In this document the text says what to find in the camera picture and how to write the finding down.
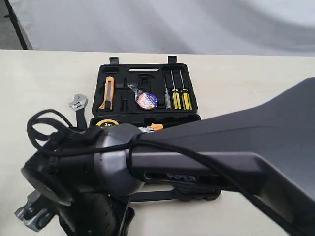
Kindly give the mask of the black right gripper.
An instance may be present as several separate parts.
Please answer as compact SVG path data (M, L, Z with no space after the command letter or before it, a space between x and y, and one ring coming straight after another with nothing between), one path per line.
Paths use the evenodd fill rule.
M135 216L129 197L84 193L70 206L58 205L59 223L68 236L126 236Z

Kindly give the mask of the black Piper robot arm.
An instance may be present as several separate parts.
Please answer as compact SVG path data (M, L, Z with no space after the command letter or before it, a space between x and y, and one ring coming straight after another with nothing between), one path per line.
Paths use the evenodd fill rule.
M293 236L315 233L315 80L243 111L143 133L132 124L85 132L27 123L36 153L24 178L71 236L124 236L145 183L241 193Z

